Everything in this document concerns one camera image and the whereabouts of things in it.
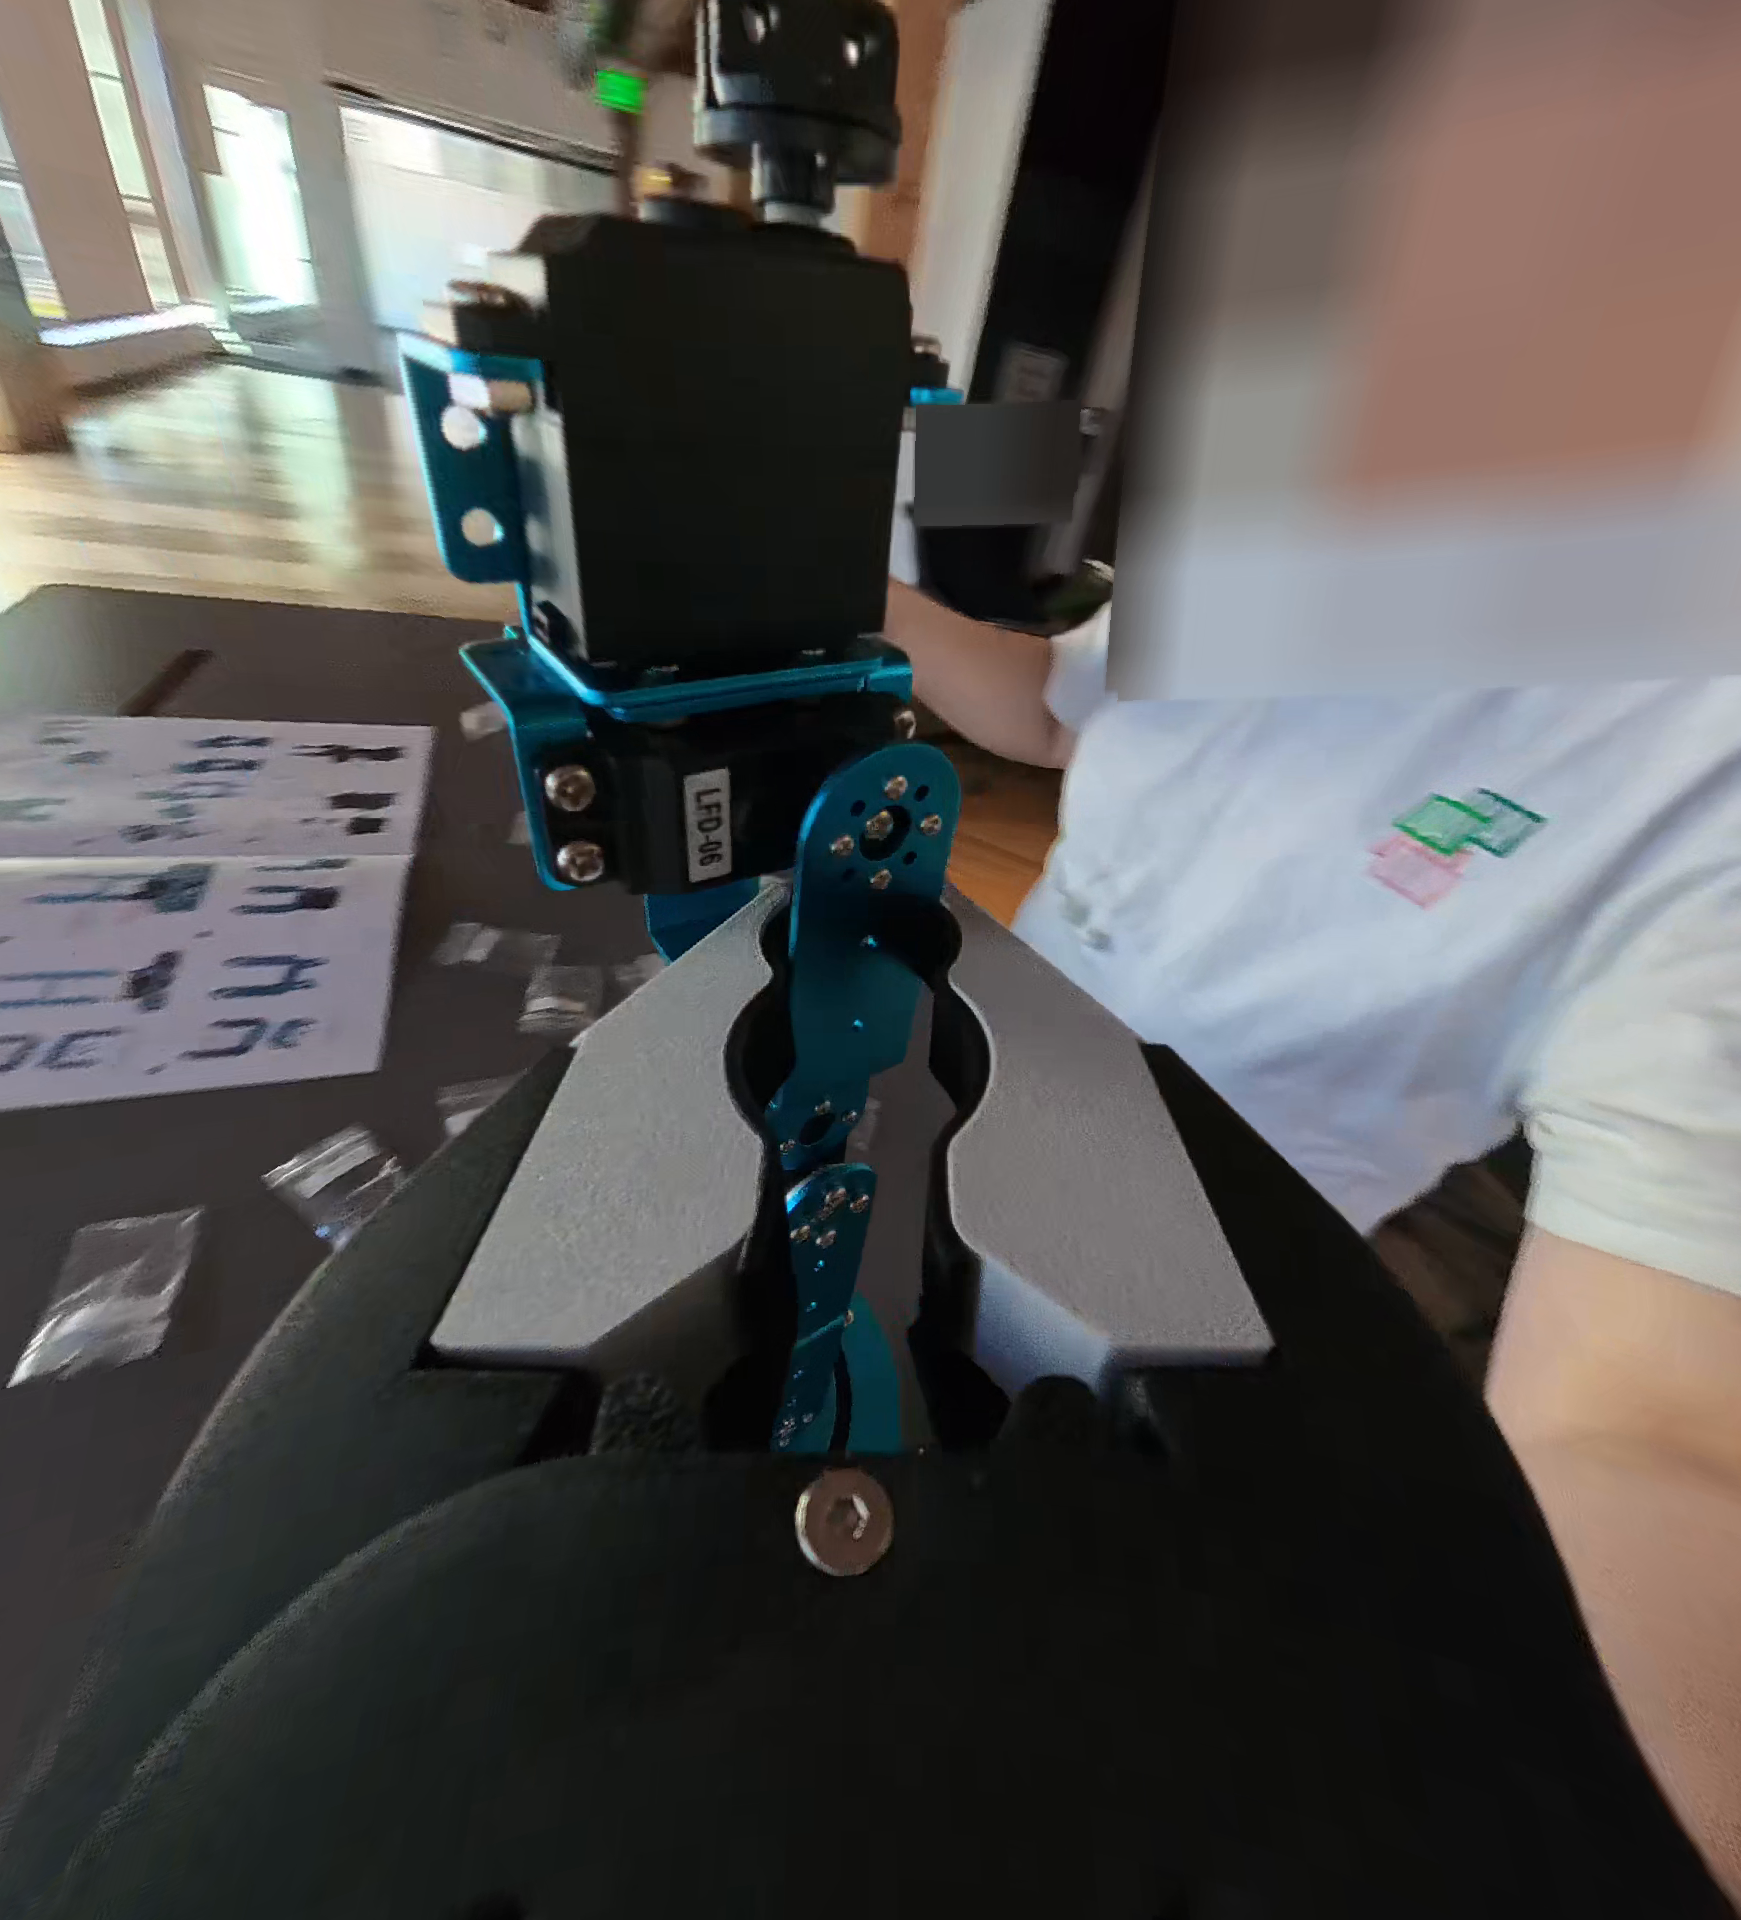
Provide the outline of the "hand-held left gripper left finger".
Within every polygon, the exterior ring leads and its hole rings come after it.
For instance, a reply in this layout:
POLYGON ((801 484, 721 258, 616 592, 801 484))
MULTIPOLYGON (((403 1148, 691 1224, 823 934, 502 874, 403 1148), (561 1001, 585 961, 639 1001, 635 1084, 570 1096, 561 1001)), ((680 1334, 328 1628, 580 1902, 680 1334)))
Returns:
POLYGON ((731 1091, 736 1017, 773 980, 786 884, 705 934, 574 1047, 431 1350, 476 1367, 722 1373, 767 1148, 731 1091))

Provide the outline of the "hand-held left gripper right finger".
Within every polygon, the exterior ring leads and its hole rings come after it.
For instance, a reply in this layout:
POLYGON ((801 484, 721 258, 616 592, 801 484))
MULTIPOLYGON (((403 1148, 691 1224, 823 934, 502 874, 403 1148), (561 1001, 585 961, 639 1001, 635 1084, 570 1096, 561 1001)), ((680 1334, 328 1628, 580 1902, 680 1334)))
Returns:
POLYGON ((1147 1367, 1258 1364, 1272 1338, 1143 1044, 962 896, 948 964, 985 1066, 947 1148, 954 1239, 973 1255, 962 1348, 1015 1394, 1147 1367))

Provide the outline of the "blue toy robot arm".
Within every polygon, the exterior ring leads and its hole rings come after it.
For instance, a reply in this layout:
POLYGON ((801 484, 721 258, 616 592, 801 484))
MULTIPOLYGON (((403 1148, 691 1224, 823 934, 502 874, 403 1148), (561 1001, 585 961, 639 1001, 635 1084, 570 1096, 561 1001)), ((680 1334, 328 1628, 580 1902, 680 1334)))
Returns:
POLYGON ((537 877, 639 896, 667 961, 786 884, 729 1038, 767 1148, 746 1346, 653 1373, 774 1451, 906 1443, 857 1305, 878 1176, 845 1145, 940 957, 959 785, 882 636, 906 271, 827 228, 897 144, 887 4, 699 1, 693 146, 748 173, 748 211, 548 215, 400 341, 440 555, 517 592, 463 659, 502 713, 537 877))

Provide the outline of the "dark desk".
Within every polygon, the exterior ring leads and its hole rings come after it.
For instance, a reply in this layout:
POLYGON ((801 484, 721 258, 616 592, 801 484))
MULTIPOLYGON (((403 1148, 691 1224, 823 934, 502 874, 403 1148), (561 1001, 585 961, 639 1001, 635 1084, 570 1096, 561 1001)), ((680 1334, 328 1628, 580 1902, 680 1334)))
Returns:
POLYGON ((0 615, 0 719, 159 713, 434 727, 376 1073, 0 1115, 0 1806, 75 1679, 136 1527, 324 1255, 264 1175, 346 1125, 366 1125, 416 1169, 442 1145, 438 1091, 542 1058, 546 1042, 517 1027, 521 980, 438 967, 442 931, 548 929, 567 961, 644 949, 639 902, 537 884, 510 842, 502 740, 459 725, 479 687, 457 650, 502 620, 67 583, 0 615), (79 1227, 196 1203, 204 1236, 159 1354, 4 1386, 79 1227))

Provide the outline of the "person's white shirt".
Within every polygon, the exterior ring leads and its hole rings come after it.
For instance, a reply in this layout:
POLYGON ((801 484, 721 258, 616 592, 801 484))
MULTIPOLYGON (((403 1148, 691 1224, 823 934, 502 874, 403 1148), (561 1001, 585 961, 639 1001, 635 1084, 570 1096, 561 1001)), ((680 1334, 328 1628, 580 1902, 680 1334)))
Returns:
POLYGON ((1741 1297, 1741 676, 1117 702, 1016 934, 1354 1228, 1514 1131, 1545 1235, 1741 1297))

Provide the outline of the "scattered clear plastic bags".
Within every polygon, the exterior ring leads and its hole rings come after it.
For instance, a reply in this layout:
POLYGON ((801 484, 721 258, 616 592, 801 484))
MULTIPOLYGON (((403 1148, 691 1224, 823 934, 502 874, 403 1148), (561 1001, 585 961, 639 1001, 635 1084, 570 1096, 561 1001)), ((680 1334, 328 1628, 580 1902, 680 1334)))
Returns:
MULTIPOLYGON (((48 964, 0 970, 7 1012, 30 1038, 22 1067, 46 1073, 23 1103, 83 1103, 163 1092, 279 1088, 378 1072, 389 1044, 397 953, 431 970, 513 980, 517 1029, 574 1044, 659 972, 656 952, 612 967, 577 961, 561 934, 453 919, 419 938, 414 907, 416 795, 427 744, 414 727, 378 740, 295 740, 299 756, 387 757, 407 802, 407 828, 378 812, 340 824, 389 828, 395 846, 305 855, 272 854, 270 831, 242 855, 52 862, 18 889, 22 938, 48 964)), ((267 1190, 340 1251, 407 1183, 414 1165, 365 1122, 316 1139, 264 1175, 267 1190)), ((79 1227, 38 1330, 10 1383, 153 1357, 202 1236, 202 1207, 79 1227)))

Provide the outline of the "white printed instruction sheet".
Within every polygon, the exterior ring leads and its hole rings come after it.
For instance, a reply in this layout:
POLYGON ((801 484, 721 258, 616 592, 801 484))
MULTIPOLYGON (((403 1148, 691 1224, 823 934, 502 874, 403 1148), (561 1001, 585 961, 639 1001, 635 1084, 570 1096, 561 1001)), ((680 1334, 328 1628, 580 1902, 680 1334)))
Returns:
POLYGON ((434 733, 0 725, 0 1115, 373 1073, 434 733))

